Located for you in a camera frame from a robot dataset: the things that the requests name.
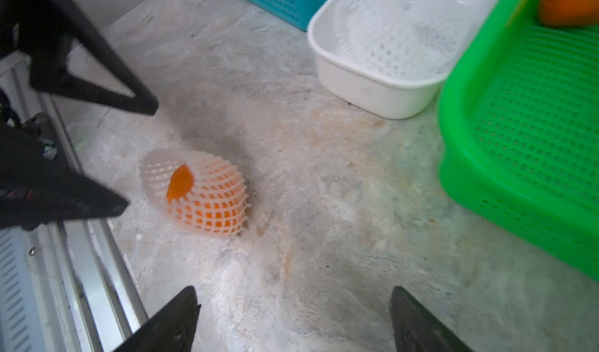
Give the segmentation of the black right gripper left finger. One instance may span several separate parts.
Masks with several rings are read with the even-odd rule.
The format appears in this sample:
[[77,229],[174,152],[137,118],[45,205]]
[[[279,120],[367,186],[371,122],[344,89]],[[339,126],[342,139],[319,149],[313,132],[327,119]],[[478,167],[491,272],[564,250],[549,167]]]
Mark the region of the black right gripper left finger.
[[185,287],[115,352],[190,352],[200,311],[195,288]]

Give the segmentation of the netted orange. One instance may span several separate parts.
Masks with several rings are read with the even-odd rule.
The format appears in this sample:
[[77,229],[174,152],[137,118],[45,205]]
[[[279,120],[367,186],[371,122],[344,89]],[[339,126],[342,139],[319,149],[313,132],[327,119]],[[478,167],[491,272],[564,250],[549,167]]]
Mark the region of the netted orange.
[[538,20],[545,26],[598,24],[598,0],[540,0]]
[[221,157],[188,149],[155,149],[140,159],[148,204],[171,224],[211,238],[241,232],[249,206],[239,168]]

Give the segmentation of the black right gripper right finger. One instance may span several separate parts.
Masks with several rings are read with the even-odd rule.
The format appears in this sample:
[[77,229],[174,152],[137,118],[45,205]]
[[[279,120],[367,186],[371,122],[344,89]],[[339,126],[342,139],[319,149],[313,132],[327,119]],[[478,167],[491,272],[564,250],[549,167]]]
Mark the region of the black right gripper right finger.
[[394,287],[389,312],[397,352],[473,351],[404,287]]

